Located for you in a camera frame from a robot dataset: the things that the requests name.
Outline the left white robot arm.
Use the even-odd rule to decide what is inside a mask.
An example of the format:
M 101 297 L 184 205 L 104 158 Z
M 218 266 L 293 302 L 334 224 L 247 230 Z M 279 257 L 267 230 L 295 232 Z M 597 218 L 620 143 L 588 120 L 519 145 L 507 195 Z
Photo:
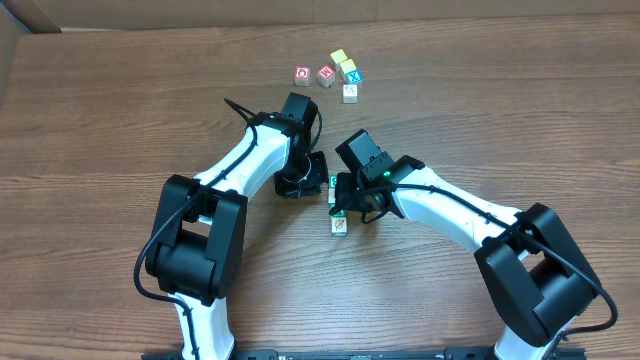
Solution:
M 272 113 L 229 105 L 246 122 L 244 137 L 208 170 L 164 183 L 134 265 L 137 291 L 177 310 L 184 345 L 173 359 L 232 357 L 226 298 L 241 269 L 248 203 L 264 183 L 296 199 L 320 193 L 329 180 L 326 158 L 314 149 L 322 116 L 310 97 L 290 93 Z

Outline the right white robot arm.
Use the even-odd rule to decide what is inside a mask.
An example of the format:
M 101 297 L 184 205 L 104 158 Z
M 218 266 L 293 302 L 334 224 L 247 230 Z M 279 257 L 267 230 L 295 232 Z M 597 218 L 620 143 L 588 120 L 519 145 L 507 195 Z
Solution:
M 571 323 L 600 281 L 558 215 L 536 203 L 521 211 L 476 197 L 423 162 L 398 160 L 359 130 L 336 149 L 348 170 L 336 180 L 333 213 L 364 223 L 392 213 L 425 224 L 474 256 L 505 330 L 496 359 L 556 359 Z

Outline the green picture wooden block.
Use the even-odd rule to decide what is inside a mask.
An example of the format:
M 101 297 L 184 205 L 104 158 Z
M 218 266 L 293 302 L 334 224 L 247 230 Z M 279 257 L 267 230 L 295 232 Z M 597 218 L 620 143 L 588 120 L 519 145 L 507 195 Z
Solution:
M 346 211 L 345 210 L 340 210 L 337 213 L 335 213 L 334 215 L 331 215 L 334 218 L 343 218 L 346 217 Z

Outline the red letter wooden block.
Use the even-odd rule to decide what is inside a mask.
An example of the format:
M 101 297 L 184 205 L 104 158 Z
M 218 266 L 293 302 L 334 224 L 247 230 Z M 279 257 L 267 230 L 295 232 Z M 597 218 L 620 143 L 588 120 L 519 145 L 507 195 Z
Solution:
M 330 65 L 324 65 L 317 71 L 317 81 L 325 88 L 330 88 L 336 81 L 336 72 Z

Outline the white swirl wooden block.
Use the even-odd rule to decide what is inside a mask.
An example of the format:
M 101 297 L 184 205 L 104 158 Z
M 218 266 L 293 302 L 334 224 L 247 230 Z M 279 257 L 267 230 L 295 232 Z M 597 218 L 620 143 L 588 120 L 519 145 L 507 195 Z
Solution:
M 332 206 L 336 203 L 335 188 L 328 189 L 328 203 Z

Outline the white leaf wooden block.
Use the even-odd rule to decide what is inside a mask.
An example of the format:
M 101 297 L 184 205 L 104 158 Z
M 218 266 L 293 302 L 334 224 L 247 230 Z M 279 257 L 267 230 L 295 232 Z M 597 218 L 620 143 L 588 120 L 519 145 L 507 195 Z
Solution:
M 331 218 L 331 233 L 334 237 L 344 237 L 348 234 L 348 224 L 346 217 Z

